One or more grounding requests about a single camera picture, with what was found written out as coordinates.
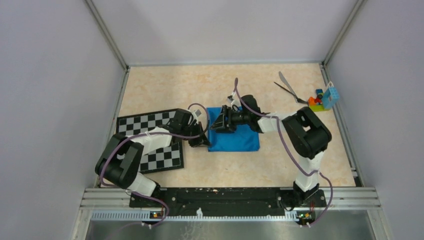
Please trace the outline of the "blue satin napkin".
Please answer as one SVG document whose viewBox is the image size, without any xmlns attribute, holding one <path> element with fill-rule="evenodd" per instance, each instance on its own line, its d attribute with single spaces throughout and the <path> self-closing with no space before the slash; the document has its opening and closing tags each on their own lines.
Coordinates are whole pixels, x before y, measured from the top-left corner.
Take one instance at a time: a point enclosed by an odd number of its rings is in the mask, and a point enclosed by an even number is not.
<svg viewBox="0 0 424 240">
<path fill-rule="evenodd" d="M 234 133 L 218 133 L 208 130 L 211 146 L 209 152 L 257 152 L 260 149 L 259 133 L 247 124 L 238 125 Z"/>
</svg>

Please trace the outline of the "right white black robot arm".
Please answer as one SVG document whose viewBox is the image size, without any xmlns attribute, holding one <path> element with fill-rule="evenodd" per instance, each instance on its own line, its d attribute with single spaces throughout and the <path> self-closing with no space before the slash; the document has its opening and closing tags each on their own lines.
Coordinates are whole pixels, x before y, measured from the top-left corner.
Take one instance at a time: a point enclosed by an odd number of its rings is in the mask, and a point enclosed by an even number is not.
<svg viewBox="0 0 424 240">
<path fill-rule="evenodd" d="M 292 114 L 265 113 L 253 95 L 244 95 L 239 100 L 240 107 L 222 106 L 209 128 L 210 134 L 235 134 L 242 126 L 257 134 L 277 132 L 282 136 L 286 133 L 299 155 L 295 159 L 285 140 L 281 141 L 299 170 L 293 183 L 293 200 L 299 206 L 307 206 L 319 190 L 321 162 L 332 140 L 331 132 L 308 106 Z"/>
</svg>

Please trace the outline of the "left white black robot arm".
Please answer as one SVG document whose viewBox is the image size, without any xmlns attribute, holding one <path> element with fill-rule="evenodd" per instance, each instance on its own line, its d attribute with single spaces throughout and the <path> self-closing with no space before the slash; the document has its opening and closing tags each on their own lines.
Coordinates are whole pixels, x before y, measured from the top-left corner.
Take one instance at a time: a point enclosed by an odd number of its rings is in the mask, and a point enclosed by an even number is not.
<svg viewBox="0 0 424 240">
<path fill-rule="evenodd" d="M 160 184 L 139 171 L 143 156 L 158 149 L 188 141 L 193 148 L 210 145 L 207 127 L 193 111 L 178 108 L 165 124 L 136 135 L 114 134 L 107 143 L 96 166 L 95 173 L 106 186 L 116 186 L 141 195 L 149 207 L 160 202 Z"/>
</svg>

